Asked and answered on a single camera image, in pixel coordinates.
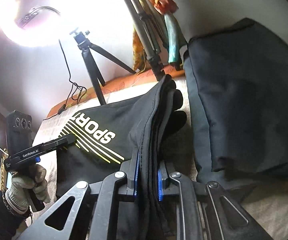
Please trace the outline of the left gloved hand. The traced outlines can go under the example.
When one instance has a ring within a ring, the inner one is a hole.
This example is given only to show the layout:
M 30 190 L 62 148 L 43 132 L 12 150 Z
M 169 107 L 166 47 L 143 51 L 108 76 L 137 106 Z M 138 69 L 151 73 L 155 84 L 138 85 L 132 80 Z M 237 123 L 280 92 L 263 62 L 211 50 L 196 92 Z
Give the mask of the left gloved hand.
M 38 200 L 44 203 L 50 202 L 45 179 L 46 170 L 39 164 L 28 168 L 29 176 L 17 172 L 12 176 L 11 187 L 5 192 L 7 204 L 19 215 L 28 211 L 29 197 L 25 190 L 32 190 Z

